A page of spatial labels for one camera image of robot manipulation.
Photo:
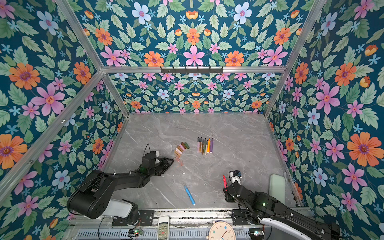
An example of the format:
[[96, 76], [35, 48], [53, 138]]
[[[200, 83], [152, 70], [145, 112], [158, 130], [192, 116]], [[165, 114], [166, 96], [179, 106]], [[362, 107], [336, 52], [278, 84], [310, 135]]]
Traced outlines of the pink marker pen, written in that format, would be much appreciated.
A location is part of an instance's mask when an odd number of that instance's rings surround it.
[[228, 183], [225, 175], [223, 175], [223, 184], [224, 184], [224, 187], [227, 188]]

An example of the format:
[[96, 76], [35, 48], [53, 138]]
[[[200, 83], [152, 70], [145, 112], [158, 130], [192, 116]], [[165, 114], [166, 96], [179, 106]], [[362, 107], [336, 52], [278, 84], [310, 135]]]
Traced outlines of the brown pen tan cap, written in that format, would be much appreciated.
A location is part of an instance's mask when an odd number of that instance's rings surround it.
[[204, 153], [203, 153], [203, 142], [204, 142], [204, 139], [202, 139], [202, 150], [201, 150], [201, 153], [202, 153], [202, 155], [204, 155]]

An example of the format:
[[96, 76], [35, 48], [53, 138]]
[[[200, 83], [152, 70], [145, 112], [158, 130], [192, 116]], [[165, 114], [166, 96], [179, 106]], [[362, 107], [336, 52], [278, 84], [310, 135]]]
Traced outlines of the beige marker pen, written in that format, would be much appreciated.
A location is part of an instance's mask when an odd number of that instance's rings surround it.
[[209, 147], [209, 141], [208, 141], [208, 140], [206, 140], [206, 143], [205, 143], [205, 155], [207, 155], [207, 154], [208, 154], [208, 152], [209, 152], [209, 149], [208, 149], [208, 147]]

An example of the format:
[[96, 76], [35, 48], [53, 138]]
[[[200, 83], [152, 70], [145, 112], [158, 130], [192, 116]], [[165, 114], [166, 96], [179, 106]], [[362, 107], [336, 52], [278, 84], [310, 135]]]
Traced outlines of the blue marker pen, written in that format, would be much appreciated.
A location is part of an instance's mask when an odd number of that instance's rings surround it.
[[196, 202], [195, 202], [194, 197], [192, 196], [190, 190], [188, 189], [188, 187], [186, 185], [184, 185], [184, 189], [185, 189], [185, 191], [186, 191], [186, 193], [187, 193], [187, 195], [188, 195], [192, 205], [195, 206]]

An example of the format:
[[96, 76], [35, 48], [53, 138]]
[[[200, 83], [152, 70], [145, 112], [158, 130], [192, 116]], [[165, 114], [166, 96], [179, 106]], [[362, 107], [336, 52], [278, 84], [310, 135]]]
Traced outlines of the purple marker pen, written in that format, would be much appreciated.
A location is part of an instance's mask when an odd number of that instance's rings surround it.
[[211, 139], [210, 139], [210, 154], [213, 153], [213, 146], [214, 146], [214, 139], [211, 138]]

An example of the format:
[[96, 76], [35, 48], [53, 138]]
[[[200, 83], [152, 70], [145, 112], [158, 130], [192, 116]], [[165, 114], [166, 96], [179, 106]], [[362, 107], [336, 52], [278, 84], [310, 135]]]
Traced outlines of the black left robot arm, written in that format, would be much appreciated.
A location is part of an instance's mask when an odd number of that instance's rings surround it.
[[67, 208], [90, 219], [108, 215], [106, 210], [112, 204], [115, 191], [143, 188], [152, 177], [165, 174], [174, 162], [173, 159], [160, 158], [158, 152], [151, 151], [143, 155], [140, 166], [129, 173], [113, 174], [94, 170], [71, 194]]

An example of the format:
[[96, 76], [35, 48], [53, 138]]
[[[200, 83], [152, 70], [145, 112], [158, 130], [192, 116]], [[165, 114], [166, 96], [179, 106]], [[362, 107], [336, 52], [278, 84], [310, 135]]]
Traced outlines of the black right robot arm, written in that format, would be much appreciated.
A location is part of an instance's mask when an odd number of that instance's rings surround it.
[[267, 225], [299, 240], [338, 240], [340, 227], [313, 220], [264, 192], [252, 192], [234, 182], [223, 189], [228, 203], [237, 203], [241, 218], [251, 225]]

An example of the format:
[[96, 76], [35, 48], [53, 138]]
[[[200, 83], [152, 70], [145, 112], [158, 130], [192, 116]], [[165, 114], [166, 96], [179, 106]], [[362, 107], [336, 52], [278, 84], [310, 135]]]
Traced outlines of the round pink clock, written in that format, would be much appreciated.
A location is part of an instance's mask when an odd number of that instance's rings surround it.
[[211, 226], [207, 240], [236, 240], [233, 227], [227, 222], [218, 221]]

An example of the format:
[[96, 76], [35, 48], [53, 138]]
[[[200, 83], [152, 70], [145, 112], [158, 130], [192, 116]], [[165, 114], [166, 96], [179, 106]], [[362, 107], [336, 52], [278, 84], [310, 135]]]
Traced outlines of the pale green adapter box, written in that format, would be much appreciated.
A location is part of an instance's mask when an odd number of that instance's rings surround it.
[[286, 200], [286, 180], [283, 176], [272, 174], [269, 183], [269, 195], [281, 203], [285, 204]]

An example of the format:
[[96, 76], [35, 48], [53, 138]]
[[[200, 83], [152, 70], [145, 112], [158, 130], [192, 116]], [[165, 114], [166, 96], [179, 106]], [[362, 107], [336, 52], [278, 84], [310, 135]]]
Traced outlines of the small circuit board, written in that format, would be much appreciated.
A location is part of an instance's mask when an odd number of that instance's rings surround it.
[[140, 236], [142, 236], [143, 235], [143, 230], [133, 230], [133, 229], [131, 229], [131, 230], [129, 230], [128, 231], [128, 234], [129, 234], [129, 237], [140, 237]]
[[263, 240], [265, 232], [263, 230], [249, 229], [249, 236], [251, 240]]

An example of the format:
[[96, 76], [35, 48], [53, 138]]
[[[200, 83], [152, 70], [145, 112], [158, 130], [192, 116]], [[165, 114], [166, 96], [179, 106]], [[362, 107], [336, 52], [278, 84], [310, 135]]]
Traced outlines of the white remote control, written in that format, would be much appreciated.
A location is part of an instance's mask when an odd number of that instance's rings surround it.
[[157, 240], [170, 239], [170, 217], [162, 216], [158, 219], [158, 233]]

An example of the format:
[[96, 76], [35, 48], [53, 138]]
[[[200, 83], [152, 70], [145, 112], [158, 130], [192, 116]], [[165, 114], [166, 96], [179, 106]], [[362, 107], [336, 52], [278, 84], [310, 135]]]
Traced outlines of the left small circuit board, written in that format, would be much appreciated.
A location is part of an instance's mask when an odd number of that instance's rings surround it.
[[128, 231], [128, 234], [129, 234], [129, 237], [140, 237], [140, 236], [142, 236], [143, 235], [143, 230], [133, 230], [133, 229], [131, 229], [131, 230], [129, 230]]

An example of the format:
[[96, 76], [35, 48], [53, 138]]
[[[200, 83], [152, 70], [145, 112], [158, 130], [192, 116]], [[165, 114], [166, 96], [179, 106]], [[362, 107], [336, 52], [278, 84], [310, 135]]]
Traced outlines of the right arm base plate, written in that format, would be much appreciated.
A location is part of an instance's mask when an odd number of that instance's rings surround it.
[[259, 225], [260, 222], [258, 218], [254, 218], [247, 212], [240, 209], [232, 209], [231, 210], [231, 218], [233, 221], [233, 225], [235, 226], [245, 226], [245, 225]]

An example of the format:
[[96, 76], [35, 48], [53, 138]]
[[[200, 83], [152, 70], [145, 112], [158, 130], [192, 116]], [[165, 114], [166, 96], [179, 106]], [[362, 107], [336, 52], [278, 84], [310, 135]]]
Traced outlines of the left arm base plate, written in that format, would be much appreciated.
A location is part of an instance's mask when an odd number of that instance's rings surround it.
[[151, 226], [154, 220], [153, 210], [134, 210], [126, 218], [114, 217], [113, 227], [138, 227]]

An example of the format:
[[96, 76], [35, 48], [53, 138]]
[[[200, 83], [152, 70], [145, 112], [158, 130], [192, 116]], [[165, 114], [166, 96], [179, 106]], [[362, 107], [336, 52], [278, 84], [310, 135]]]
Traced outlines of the black hook rail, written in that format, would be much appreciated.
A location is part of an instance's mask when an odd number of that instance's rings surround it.
[[160, 67], [163, 74], [221, 74], [223, 67]]

